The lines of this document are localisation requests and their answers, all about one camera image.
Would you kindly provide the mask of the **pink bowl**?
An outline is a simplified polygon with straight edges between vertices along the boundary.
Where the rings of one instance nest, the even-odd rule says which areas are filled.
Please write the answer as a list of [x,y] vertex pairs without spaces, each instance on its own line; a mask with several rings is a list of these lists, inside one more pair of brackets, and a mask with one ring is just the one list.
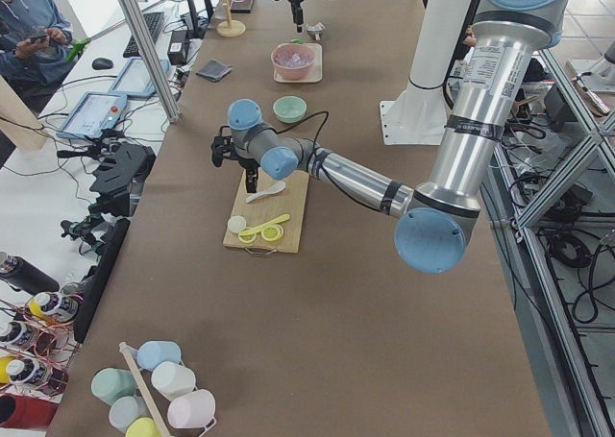
[[272,51],[270,59],[280,77],[284,80],[297,81],[305,78],[311,71],[316,55],[305,44],[284,43]]

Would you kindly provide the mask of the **yellow plastic knife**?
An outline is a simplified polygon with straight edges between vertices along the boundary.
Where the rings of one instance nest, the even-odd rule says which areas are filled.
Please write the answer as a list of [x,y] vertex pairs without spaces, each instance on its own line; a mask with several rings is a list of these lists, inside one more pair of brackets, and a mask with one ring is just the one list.
[[282,214],[270,221],[267,221],[263,224],[260,224],[258,226],[255,227],[251,227],[248,229],[245,229],[244,231],[239,232],[237,235],[238,236],[250,236],[250,235],[255,235],[261,231],[263,231],[264,229],[273,226],[273,225],[277,225],[277,224],[281,224],[283,222],[286,222],[290,219],[290,215],[288,213]]

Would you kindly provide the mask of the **lemon slice near bun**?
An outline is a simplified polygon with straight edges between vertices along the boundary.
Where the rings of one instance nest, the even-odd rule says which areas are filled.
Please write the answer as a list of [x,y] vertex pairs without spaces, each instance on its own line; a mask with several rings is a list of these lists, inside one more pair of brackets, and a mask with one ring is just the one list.
[[244,244],[251,244],[254,243],[257,239],[258,235],[256,233],[252,233],[252,234],[239,234],[237,236],[238,240],[241,243]]

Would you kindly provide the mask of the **black tray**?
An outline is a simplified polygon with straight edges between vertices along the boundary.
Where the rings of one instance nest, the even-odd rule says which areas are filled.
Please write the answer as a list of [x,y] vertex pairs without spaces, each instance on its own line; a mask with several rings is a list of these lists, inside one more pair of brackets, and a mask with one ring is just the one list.
[[255,0],[233,0],[231,3],[232,13],[250,13]]

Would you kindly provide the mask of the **wooden cup stand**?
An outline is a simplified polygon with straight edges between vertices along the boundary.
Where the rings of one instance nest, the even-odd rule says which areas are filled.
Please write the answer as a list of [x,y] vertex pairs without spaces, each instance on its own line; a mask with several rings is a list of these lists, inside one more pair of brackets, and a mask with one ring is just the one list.
[[215,31],[222,37],[237,37],[244,34],[245,25],[233,19],[231,5],[233,0],[218,0],[213,12],[213,19],[216,21]]

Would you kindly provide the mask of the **grey folded cloth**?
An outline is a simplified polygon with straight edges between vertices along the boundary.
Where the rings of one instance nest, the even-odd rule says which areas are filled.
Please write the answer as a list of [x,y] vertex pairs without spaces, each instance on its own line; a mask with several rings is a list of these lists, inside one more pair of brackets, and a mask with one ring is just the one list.
[[232,72],[232,67],[216,59],[209,60],[196,75],[210,82],[217,83]]

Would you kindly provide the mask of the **teach pendant far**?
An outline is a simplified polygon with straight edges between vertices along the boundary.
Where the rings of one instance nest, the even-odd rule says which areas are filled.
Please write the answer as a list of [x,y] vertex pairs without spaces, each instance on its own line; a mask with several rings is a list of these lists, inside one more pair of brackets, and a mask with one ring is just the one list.
[[155,93],[155,86],[142,58],[131,57],[109,88],[110,93],[128,98],[146,99]]

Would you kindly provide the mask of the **teach pendant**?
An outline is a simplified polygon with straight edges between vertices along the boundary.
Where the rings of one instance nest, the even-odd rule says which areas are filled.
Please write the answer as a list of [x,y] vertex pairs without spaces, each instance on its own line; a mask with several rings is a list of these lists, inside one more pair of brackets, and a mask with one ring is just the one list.
[[110,93],[128,98],[146,99],[155,93],[155,86],[142,58],[131,57],[109,88]]
[[70,112],[57,131],[64,139],[89,140],[112,130],[128,104],[123,93],[88,92]]

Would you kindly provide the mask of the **teach pendant near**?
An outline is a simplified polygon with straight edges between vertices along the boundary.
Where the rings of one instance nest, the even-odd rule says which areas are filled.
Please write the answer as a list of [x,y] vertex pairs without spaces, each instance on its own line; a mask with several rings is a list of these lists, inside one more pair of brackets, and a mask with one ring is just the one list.
[[89,140],[112,130],[128,104],[123,93],[88,92],[70,112],[57,131],[64,139]]

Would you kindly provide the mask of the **blue plastic cup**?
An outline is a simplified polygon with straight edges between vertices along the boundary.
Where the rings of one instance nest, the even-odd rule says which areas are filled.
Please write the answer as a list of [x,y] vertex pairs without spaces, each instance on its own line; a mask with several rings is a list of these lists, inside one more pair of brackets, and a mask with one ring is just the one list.
[[143,343],[137,350],[136,362],[141,369],[152,372],[162,362],[180,364],[182,351],[174,341],[151,340]]

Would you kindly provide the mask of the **white plastic cup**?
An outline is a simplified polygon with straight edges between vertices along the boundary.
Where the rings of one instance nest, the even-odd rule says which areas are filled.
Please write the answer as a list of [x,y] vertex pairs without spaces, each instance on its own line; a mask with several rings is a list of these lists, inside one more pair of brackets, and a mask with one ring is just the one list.
[[160,394],[173,401],[195,389],[196,376],[184,365],[164,361],[153,370],[151,382]]

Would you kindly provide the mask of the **black flask bottle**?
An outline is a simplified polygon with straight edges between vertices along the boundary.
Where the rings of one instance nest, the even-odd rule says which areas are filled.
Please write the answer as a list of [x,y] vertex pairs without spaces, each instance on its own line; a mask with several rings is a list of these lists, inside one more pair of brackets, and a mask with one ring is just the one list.
[[18,291],[30,295],[41,292],[57,292],[59,283],[18,255],[1,253],[1,280]]

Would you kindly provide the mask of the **green plastic cup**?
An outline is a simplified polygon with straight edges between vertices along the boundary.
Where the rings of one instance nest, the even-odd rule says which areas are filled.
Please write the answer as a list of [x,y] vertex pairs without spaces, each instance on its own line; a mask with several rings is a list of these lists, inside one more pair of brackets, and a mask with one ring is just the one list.
[[136,383],[128,370],[105,368],[95,374],[90,389],[97,399],[113,405],[120,398],[133,396]]

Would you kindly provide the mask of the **grey plastic cup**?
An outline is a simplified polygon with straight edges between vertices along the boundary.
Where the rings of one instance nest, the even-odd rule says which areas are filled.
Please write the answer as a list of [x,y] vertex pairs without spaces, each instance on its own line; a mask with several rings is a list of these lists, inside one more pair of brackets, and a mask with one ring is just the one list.
[[109,412],[109,422],[116,430],[125,433],[137,419],[149,417],[145,400],[139,396],[127,396],[116,400]]

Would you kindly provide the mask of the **aluminium frame post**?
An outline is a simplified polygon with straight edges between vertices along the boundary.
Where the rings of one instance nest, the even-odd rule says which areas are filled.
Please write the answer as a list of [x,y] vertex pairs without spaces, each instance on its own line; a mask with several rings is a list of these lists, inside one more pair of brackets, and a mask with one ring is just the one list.
[[160,59],[155,49],[154,41],[146,26],[137,0],[117,0],[131,30],[141,58],[146,64],[155,90],[159,96],[168,121],[173,124],[180,118],[180,111],[173,93],[170,90],[165,73],[160,65]]

